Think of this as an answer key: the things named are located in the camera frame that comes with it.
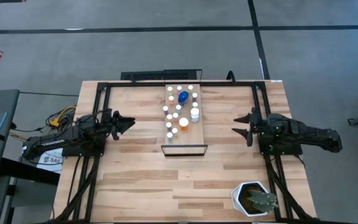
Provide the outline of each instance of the white cap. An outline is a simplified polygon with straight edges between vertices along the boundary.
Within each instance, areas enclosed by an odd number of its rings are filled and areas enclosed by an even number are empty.
[[[189,120],[187,120],[187,118],[180,118],[179,125],[182,127],[186,127],[189,125]]]
[[[200,111],[198,108],[193,108],[193,109],[191,109],[190,113],[193,116],[197,116],[200,113]]]

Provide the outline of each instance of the concrete floor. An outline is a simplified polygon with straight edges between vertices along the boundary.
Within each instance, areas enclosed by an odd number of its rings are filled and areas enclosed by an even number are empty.
[[[358,25],[358,0],[255,0],[260,26]],[[0,4],[0,29],[250,26],[246,0],[28,0]],[[317,214],[358,223],[358,30],[261,32],[271,79],[284,81],[291,113],[337,129],[344,149],[303,147]],[[252,31],[0,35],[0,89],[78,94],[83,80],[121,72],[201,68],[203,78],[261,79]],[[76,98],[21,95],[14,122],[42,125]],[[20,148],[8,144],[7,157]],[[14,223],[45,221],[50,204],[18,209]]]

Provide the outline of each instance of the wooden board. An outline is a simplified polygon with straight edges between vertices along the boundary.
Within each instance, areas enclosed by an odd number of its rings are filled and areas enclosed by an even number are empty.
[[[167,90],[168,86],[173,87],[173,97],[175,98],[173,105],[169,104],[169,100],[168,100],[169,94],[168,94],[168,90]],[[178,85],[166,85],[165,86],[166,87],[165,88],[165,105],[167,105],[169,107],[169,110],[168,110],[169,114],[173,114],[176,112],[175,107],[178,104],[177,86]],[[183,91],[187,91],[188,85],[181,84],[181,86],[183,88]],[[174,137],[172,141],[169,141],[168,138],[165,138],[165,144],[169,144],[169,145],[204,144],[203,113],[202,113],[202,102],[201,102],[202,96],[201,96],[201,92],[200,92],[200,85],[193,85],[193,93],[198,94],[197,103],[198,103],[198,109],[200,110],[200,116],[199,116],[198,121],[195,123],[191,122],[190,110],[193,108],[193,106],[192,106],[193,101],[192,101],[192,97],[190,94],[187,104],[185,104],[185,106],[181,109],[181,113],[179,114],[179,119],[187,118],[189,120],[188,129],[186,131],[180,130],[179,122],[174,122],[172,120],[173,128],[178,128],[178,135],[176,137]],[[186,153],[199,153],[200,150],[201,150],[201,152],[204,151],[203,147],[201,147],[201,148],[197,147],[197,148],[192,148],[192,149],[185,149],[185,148],[181,148],[181,149],[185,150]],[[175,148],[166,148],[166,150],[175,151]]]
[[[83,82],[76,117],[92,113],[97,83]],[[283,83],[267,82],[266,86],[272,112],[290,116]],[[100,159],[91,222],[273,221],[272,213],[247,217],[233,209],[231,202],[230,192],[241,182],[259,180],[269,189],[256,139],[252,147],[247,147],[246,140],[231,131],[247,128],[233,119],[245,116],[254,106],[251,89],[201,88],[204,143],[208,144],[208,150],[199,157],[164,157],[161,152],[166,133],[164,93],[164,87],[112,89],[109,107],[123,116],[135,117],[136,124],[119,141],[108,138]],[[76,160],[69,157],[63,164],[54,203],[56,216],[67,204]],[[282,161],[289,191],[307,213],[315,216],[303,164],[294,156],[282,156]],[[71,197],[77,191],[81,164],[82,160]],[[87,198],[85,194],[81,218]],[[285,217],[280,193],[278,199]]]

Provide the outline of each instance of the succulent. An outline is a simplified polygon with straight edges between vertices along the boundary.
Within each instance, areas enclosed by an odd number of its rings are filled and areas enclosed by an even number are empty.
[[[247,198],[252,203],[252,206],[261,212],[271,212],[275,207],[277,197],[271,193],[261,192],[259,190],[249,190],[251,197]]]

